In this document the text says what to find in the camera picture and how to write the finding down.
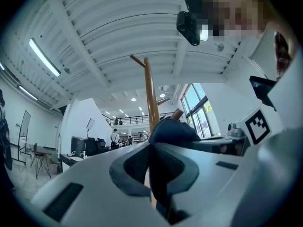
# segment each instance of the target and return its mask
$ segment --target person in white shirt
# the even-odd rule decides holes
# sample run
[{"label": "person in white shirt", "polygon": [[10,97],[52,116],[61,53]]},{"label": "person in white shirt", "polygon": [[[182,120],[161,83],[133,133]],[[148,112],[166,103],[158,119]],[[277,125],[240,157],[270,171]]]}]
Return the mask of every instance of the person in white shirt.
[{"label": "person in white shirt", "polygon": [[111,134],[110,139],[112,142],[116,143],[116,145],[118,146],[120,136],[117,133],[117,129],[114,129],[114,132]]},{"label": "person in white shirt", "polygon": [[146,136],[146,134],[140,134],[140,142],[147,142],[147,136]]}]

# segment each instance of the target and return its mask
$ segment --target black chair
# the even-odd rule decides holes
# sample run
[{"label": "black chair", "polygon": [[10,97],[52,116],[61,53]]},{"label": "black chair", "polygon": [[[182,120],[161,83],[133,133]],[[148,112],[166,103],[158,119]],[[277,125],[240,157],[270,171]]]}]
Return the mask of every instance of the black chair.
[{"label": "black chair", "polygon": [[107,152],[109,147],[105,147],[104,139],[97,138],[97,147],[98,147],[98,154]]},{"label": "black chair", "polygon": [[95,138],[88,137],[85,142],[85,152],[88,157],[98,154],[98,147]]}]

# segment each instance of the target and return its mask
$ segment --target black rectangular strip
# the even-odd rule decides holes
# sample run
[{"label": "black rectangular strip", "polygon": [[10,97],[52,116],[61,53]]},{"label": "black rectangular strip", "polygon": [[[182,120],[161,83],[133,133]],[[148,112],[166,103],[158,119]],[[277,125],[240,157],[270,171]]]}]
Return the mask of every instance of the black rectangular strip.
[{"label": "black rectangular strip", "polygon": [[80,184],[69,184],[60,193],[60,195],[44,210],[44,213],[59,222],[82,189],[83,186]]},{"label": "black rectangular strip", "polygon": [[228,168],[228,169],[231,169],[231,170],[237,170],[238,166],[239,165],[236,165],[236,164],[233,164],[233,163],[228,163],[228,162],[225,162],[225,161],[218,161],[216,163],[217,166],[222,166],[222,167],[225,167],[225,168]]}]

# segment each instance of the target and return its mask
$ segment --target wooden table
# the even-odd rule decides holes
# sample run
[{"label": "wooden table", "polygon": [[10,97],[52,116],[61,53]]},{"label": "wooden table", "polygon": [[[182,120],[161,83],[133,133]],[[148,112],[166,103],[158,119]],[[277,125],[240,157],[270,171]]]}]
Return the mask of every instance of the wooden table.
[{"label": "wooden table", "polygon": [[32,167],[33,162],[36,160],[36,179],[38,179],[38,175],[40,172],[40,168],[44,168],[46,173],[51,177],[51,173],[49,171],[48,163],[47,163],[47,155],[51,155],[52,152],[44,147],[37,146],[36,149],[34,149],[34,145],[29,144],[31,150],[32,150],[32,155],[34,154],[34,157],[31,156],[31,164],[30,167]]}]

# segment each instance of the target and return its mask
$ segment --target railing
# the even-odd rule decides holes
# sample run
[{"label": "railing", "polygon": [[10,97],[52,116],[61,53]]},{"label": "railing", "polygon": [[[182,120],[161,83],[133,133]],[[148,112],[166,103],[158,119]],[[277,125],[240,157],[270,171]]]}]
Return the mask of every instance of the railing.
[{"label": "railing", "polygon": [[[161,113],[159,114],[159,117],[162,118],[172,116],[174,112],[171,113]],[[116,126],[116,125],[134,125],[134,124],[149,124],[149,116],[144,115],[144,116],[135,116],[135,117],[128,117],[128,118],[116,118],[116,119],[110,119],[107,116],[103,115],[106,121],[110,126]]]}]

